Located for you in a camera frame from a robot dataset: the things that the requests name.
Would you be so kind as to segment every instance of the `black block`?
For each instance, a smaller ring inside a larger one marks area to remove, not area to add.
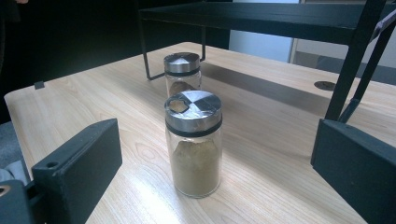
[[[369,223],[396,223],[396,148],[322,119],[311,164]]]
[[[88,126],[33,168],[47,223],[85,223],[122,164],[116,119]]]
[[[0,182],[0,222],[35,223],[25,188],[20,180]]]

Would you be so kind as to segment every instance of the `metal lid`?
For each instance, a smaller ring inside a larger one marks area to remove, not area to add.
[[[213,133],[221,126],[221,100],[207,91],[183,91],[165,102],[166,127],[185,137]]]
[[[198,72],[200,58],[195,53],[180,52],[166,56],[163,59],[163,64],[165,66],[165,73],[170,75]]]

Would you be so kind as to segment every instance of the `black metal frame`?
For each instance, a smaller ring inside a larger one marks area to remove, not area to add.
[[[325,115],[325,119],[340,120],[346,122],[348,118],[350,118],[350,116],[353,114],[356,107],[359,105],[359,101],[361,100],[361,97],[363,96],[370,82],[370,79],[378,65],[379,59],[382,56],[385,46],[388,44],[390,35],[395,26],[395,16],[385,18],[384,20],[388,21],[383,22],[385,24],[383,25],[383,27],[377,26],[381,22],[379,20],[381,18],[381,13],[383,12],[386,3],[386,0],[368,0],[364,5],[363,11],[358,21],[358,25],[354,29],[353,36],[351,37],[349,42],[346,42],[346,44],[349,46],[349,49],[342,70],[339,74],[339,78],[336,82],[332,99],[330,100],[329,107]],[[146,73],[148,80],[153,80],[163,76],[163,74],[159,74],[154,77],[150,76],[142,19],[140,12],[138,14],[140,38],[146,66]],[[351,89],[353,80],[359,70],[359,66],[361,65],[361,61],[367,49],[367,46],[377,36],[379,36],[379,40],[375,46],[375,50],[372,53],[370,61],[367,64],[358,91],[355,94],[355,97],[351,100],[349,106],[346,108],[345,111],[343,111],[344,104],[347,100],[347,95]],[[201,59],[201,61],[205,59],[204,26],[202,26],[202,42],[203,58]]]
[[[311,164],[368,223],[396,223],[395,147],[345,123],[321,119]]]
[[[159,75],[151,76],[149,72],[149,58],[148,58],[148,52],[146,49],[146,38],[144,35],[144,28],[143,28],[143,20],[141,19],[140,13],[139,13],[139,3],[137,0],[134,1],[135,7],[138,11],[137,13],[137,25],[139,28],[139,34],[140,34],[140,45],[142,48],[142,54],[143,54],[143,59],[145,61],[145,68],[146,68],[146,77],[148,80],[152,81],[154,79],[157,79],[159,77],[163,77],[165,73],[161,73]],[[206,58],[206,27],[202,26],[201,27],[201,44],[202,44],[202,55],[200,62],[203,62]]]

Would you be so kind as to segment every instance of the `metal leg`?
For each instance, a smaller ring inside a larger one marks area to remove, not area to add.
[[[154,79],[156,79],[156,78],[158,78],[158,77],[163,77],[163,75],[165,75],[165,73],[161,73],[161,74],[159,74],[159,75],[157,75],[157,76],[154,76],[154,77],[152,77],[150,74],[149,74],[149,59],[148,59],[148,54],[147,54],[147,50],[146,50],[146,39],[145,39],[145,35],[144,35],[144,31],[143,31],[143,22],[142,22],[142,20],[141,20],[141,18],[140,18],[140,15],[139,15],[139,17],[138,17],[138,26],[139,26],[139,33],[140,33],[140,44],[141,44],[141,47],[142,47],[142,54],[143,54],[143,59],[145,60],[145,67],[146,67],[146,76],[147,76],[147,78],[148,78],[148,80],[154,80]]]
[[[384,8],[386,1],[381,0],[379,4],[376,1],[368,1],[363,9],[361,15],[366,15],[361,18],[354,38],[349,45],[349,50],[344,61],[343,68],[341,69],[340,76],[335,85],[332,99],[330,100],[329,108],[327,109],[325,119],[338,120],[347,99],[350,87],[356,73],[361,65],[361,60],[364,52],[370,43],[371,35],[375,29],[376,23],[379,20],[380,13],[373,15],[373,11],[381,12]]]
[[[378,41],[375,44],[375,48],[373,53],[370,57],[369,62],[367,63],[366,69],[364,70],[363,76],[361,77],[361,81],[359,83],[358,88],[355,91],[355,95],[353,96],[352,100],[350,101],[349,105],[347,106],[346,110],[341,115],[338,121],[347,123],[349,118],[352,116],[355,109],[358,107],[359,103],[361,102],[361,98],[365,93],[371,78],[373,77],[374,71],[378,66],[379,60],[387,46],[390,37],[393,33],[395,28],[396,21],[393,22],[384,32],[379,36]]]
[[[203,26],[201,27],[201,41],[202,41],[202,56],[201,56],[201,62],[203,62],[206,58],[206,27]]]

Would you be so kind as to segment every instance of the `black rubber band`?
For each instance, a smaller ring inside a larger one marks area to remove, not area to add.
[[[182,132],[182,131],[176,130],[173,127],[171,127],[168,124],[168,122],[165,122],[165,123],[166,123],[166,128],[171,133],[177,134],[179,136],[182,136],[182,137],[203,137],[203,136],[206,136],[206,135],[209,135],[209,134],[215,132],[221,126],[222,119],[219,121],[219,123],[217,123],[215,126],[211,127],[210,129],[208,129],[206,131],[195,132],[195,133]]]
[[[184,73],[173,73],[173,72],[165,71],[165,74],[172,76],[172,77],[188,77],[188,76],[198,73],[200,69],[201,69],[201,67],[198,67],[190,72],[184,72]]]

